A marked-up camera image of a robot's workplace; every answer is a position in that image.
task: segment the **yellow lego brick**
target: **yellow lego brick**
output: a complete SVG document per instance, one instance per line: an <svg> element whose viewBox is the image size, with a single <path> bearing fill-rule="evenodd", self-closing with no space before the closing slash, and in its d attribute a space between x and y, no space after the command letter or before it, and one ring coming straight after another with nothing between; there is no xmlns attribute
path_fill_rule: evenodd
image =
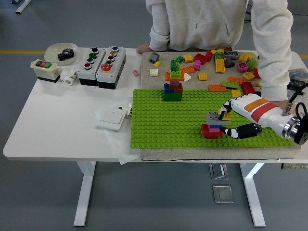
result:
<svg viewBox="0 0 308 231"><path fill-rule="evenodd" d="M256 83L256 86L257 86L258 88L261 88L260 83L261 83L261 80L259 80L259 81Z"/></svg>
<svg viewBox="0 0 308 231"><path fill-rule="evenodd" d="M186 54L184 55L184 60L186 64L192 63L193 62L193 56L191 54Z"/></svg>
<svg viewBox="0 0 308 231"><path fill-rule="evenodd" d="M199 80L207 80L207 73L199 73Z"/></svg>
<svg viewBox="0 0 308 231"><path fill-rule="evenodd" d="M222 120L228 120L231 121L231 114L229 112L225 112L223 114L223 119Z"/></svg>
<svg viewBox="0 0 308 231"><path fill-rule="evenodd" d="M254 76L254 74L252 74L251 72L248 71L248 72L243 74L243 77L247 80L252 80L255 76Z"/></svg>
<svg viewBox="0 0 308 231"><path fill-rule="evenodd" d="M156 61L156 62L153 64L153 66L154 66L154 67L158 67L160 64L161 64L161 62L158 60L158 61Z"/></svg>
<svg viewBox="0 0 308 231"><path fill-rule="evenodd" d="M246 54L241 54L239 57L239 63L246 63L248 56Z"/></svg>
<svg viewBox="0 0 308 231"><path fill-rule="evenodd" d="M237 98L237 97L241 97L242 96L240 90L231 90L231 95L232 95L232 98Z"/></svg>
<svg viewBox="0 0 308 231"><path fill-rule="evenodd" d="M246 62L249 62L250 60L252 60L252 54L251 53L246 53L246 56L247 56Z"/></svg>
<svg viewBox="0 0 308 231"><path fill-rule="evenodd" d="M224 59L216 59L216 72L225 73L225 60Z"/></svg>
<svg viewBox="0 0 308 231"><path fill-rule="evenodd" d="M217 51L217 53L221 53L221 54L223 54L223 49L218 49L218 50L216 50Z"/></svg>

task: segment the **green baseplate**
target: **green baseplate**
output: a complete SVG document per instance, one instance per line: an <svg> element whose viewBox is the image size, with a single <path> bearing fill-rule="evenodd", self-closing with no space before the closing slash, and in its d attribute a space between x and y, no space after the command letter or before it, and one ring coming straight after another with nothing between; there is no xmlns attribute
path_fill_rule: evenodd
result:
<svg viewBox="0 0 308 231"><path fill-rule="evenodd" d="M270 148L292 147L291 140L279 137L272 129L243 140L226 135L206 139L201 125L207 112L217 112L232 98L227 92L184 90L181 102L164 102L164 90L134 90L131 122L131 148ZM231 111L228 128L251 123Z"/></svg>

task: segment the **yellow floor line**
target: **yellow floor line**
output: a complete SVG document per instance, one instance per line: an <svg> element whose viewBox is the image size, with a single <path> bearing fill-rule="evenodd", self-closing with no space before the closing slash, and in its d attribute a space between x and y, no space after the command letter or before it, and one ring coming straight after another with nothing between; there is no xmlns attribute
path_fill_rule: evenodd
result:
<svg viewBox="0 0 308 231"><path fill-rule="evenodd" d="M45 51L0 51L0 54L45 54Z"/></svg>

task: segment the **hand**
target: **hand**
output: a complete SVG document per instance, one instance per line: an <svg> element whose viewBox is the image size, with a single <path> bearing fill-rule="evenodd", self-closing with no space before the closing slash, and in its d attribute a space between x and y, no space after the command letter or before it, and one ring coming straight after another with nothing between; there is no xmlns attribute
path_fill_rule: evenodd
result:
<svg viewBox="0 0 308 231"><path fill-rule="evenodd" d="M273 104L276 106L280 107L283 111L285 111L285 108L287 106L288 100L283 100L283 101L272 101ZM292 106L290 113L295 114L295 108Z"/></svg>
<svg viewBox="0 0 308 231"><path fill-rule="evenodd" d="M153 50L150 48L150 43L148 42L146 44L139 46L136 49L136 52L139 53L139 54L143 54L145 52L153 52Z"/></svg>

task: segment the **control box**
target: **control box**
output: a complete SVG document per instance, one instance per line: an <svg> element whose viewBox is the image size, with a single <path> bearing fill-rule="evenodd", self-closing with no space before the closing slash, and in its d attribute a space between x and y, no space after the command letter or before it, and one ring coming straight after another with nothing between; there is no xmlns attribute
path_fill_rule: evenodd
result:
<svg viewBox="0 0 308 231"><path fill-rule="evenodd" d="M84 57L84 65L77 71L81 85L98 86L96 73L100 69L105 54L106 51L103 48L89 49L89 53Z"/></svg>
<svg viewBox="0 0 308 231"><path fill-rule="evenodd" d="M96 79L100 88L116 89L124 64L126 51L124 47L110 46L101 63L101 68L96 73Z"/></svg>
<svg viewBox="0 0 308 231"><path fill-rule="evenodd" d="M56 83L60 78L57 63L35 60L30 65L34 69L38 79Z"/></svg>

